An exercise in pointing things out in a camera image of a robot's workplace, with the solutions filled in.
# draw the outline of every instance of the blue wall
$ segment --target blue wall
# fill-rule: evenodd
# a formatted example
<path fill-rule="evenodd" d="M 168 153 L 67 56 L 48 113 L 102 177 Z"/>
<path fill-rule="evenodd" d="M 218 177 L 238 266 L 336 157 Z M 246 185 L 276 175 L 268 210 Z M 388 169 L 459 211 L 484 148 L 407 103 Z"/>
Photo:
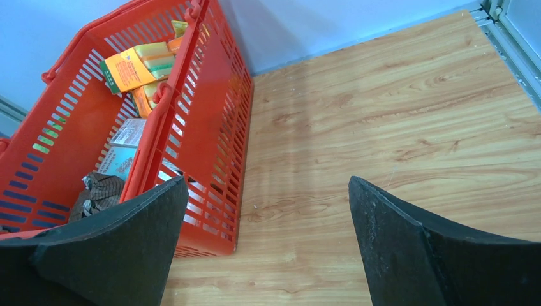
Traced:
<path fill-rule="evenodd" d="M 45 88 L 41 73 L 75 33 L 126 1 L 98 2 L 0 1 L 0 94 L 29 110 Z M 259 74 L 456 11 L 471 0 L 220 2 L 251 72 Z"/>

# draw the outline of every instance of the wooden floor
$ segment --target wooden floor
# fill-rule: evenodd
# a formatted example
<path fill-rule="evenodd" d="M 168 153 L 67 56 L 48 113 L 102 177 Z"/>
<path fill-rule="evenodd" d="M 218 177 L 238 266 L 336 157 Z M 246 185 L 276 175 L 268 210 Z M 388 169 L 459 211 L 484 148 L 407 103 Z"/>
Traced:
<path fill-rule="evenodd" d="M 540 135 L 466 12 L 258 76 L 237 254 L 175 260 L 163 305 L 370 305 L 352 175 L 541 241 Z"/>

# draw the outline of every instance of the white box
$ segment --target white box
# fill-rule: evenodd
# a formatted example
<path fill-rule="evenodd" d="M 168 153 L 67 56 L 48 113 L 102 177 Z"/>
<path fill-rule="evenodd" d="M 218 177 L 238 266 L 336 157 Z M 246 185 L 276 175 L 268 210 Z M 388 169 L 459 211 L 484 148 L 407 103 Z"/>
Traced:
<path fill-rule="evenodd" d="M 127 119 L 109 144 L 117 147 L 137 148 L 141 136 L 143 136 L 146 122 L 146 119 Z"/>

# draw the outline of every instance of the yellow box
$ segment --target yellow box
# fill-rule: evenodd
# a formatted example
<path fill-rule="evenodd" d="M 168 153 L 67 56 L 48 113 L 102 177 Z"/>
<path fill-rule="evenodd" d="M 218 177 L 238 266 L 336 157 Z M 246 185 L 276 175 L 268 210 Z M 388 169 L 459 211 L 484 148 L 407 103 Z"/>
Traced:
<path fill-rule="evenodd" d="M 162 44 L 168 52 L 165 42 Z M 174 63 L 174 55 L 172 53 L 152 54 L 142 57 L 137 54 L 137 48 L 141 50 L 145 47 L 151 47 L 151 45 L 157 45 L 157 43 L 129 48 L 100 63 L 100 68 L 113 94 L 130 91 L 168 77 L 168 74 L 156 76 L 156 71 L 172 68 Z M 166 63 L 162 62 L 157 64 L 157 66 L 151 67 L 152 65 L 149 63 L 156 62 L 156 58 L 165 58 Z"/>

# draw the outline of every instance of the green label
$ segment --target green label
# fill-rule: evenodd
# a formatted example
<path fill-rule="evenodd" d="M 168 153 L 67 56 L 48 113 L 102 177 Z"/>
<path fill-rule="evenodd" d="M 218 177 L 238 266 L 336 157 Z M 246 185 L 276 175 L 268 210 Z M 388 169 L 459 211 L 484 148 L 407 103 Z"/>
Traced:
<path fill-rule="evenodd" d="M 155 67 L 152 67 L 149 69 L 150 72 L 155 72 L 155 71 L 159 71 L 159 70 L 163 70 L 163 69 L 168 69 L 168 68 L 171 68 L 173 67 L 173 63 L 171 64 L 165 64 L 165 65 L 161 65 L 161 66 L 155 66 Z"/>
<path fill-rule="evenodd" d="M 103 72 L 103 75 L 105 75 L 105 80 L 107 81 L 107 85 L 109 85 L 109 89 L 111 90 L 111 92 L 113 94 L 118 94 L 120 92 L 120 89 L 118 88 L 117 83 L 113 79 L 111 71 L 109 71 L 109 68 L 107 68 L 105 61 L 100 62 L 100 69 Z"/>

